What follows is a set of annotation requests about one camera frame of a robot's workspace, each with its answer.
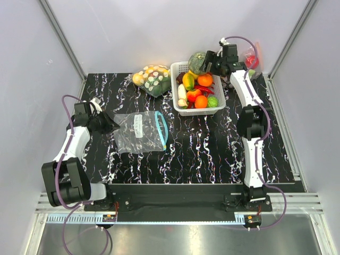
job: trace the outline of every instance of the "gray wall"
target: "gray wall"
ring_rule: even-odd
[[[136,72],[219,50],[222,37],[260,42],[268,72],[308,0],[49,0],[88,73]],[[237,42],[239,50],[245,49]]]
[[[44,190],[41,165],[65,137],[61,96],[81,81],[38,1],[2,0],[0,35],[0,247],[16,255]]]
[[[340,251],[340,1],[319,1],[274,77],[309,191]]]

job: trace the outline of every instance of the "orange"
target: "orange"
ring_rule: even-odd
[[[206,73],[206,74],[203,74],[203,75],[199,75],[198,78],[197,78],[197,82],[201,86],[209,87],[209,86],[212,85],[214,80],[213,80],[213,77],[209,73]]]
[[[208,106],[208,98],[205,96],[198,96],[195,101],[195,108],[200,109],[200,108],[207,108]]]

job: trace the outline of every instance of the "plastic basket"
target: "plastic basket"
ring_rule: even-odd
[[[221,110],[225,107],[225,96],[223,92],[223,87],[221,83],[220,77],[213,75],[214,78],[214,95],[209,96],[215,96],[218,100],[218,106],[214,108],[204,108],[204,109],[180,109],[177,102],[179,100],[179,97],[177,95],[178,91],[178,84],[176,82],[177,76],[182,72],[188,72],[188,62],[176,62],[173,63],[170,67],[171,72],[171,89],[172,89],[172,100],[174,102],[174,108],[176,111],[180,113],[182,116],[193,116],[193,115],[210,115],[215,114],[218,110]]]

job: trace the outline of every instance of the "marble tabletop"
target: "marble tabletop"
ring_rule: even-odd
[[[154,98],[128,79],[128,73],[89,74],[83,100],[98,97],[113,118],[118,113],[160,111],[168,123],[167,149],[144,154],[117,153],[113,134],[94,134],[82,164],[91,182],[107,183],[239,183],[244,174],[244,148],[236,131],[241,102],[225,89],[226,107],[215,115],[183,117],[173,107],[171,90]],[[264,78],[253,86],[271,107]],[[274,112],[264,142],[263,173],[267,182],[294,182]]]

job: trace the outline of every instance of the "white label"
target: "white label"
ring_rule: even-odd
[[[134,116],[133,128],[134,128],[134,134],[136,138],[142,138],[143,137],[143,119],[142,119],[141,114],[137,114]]]

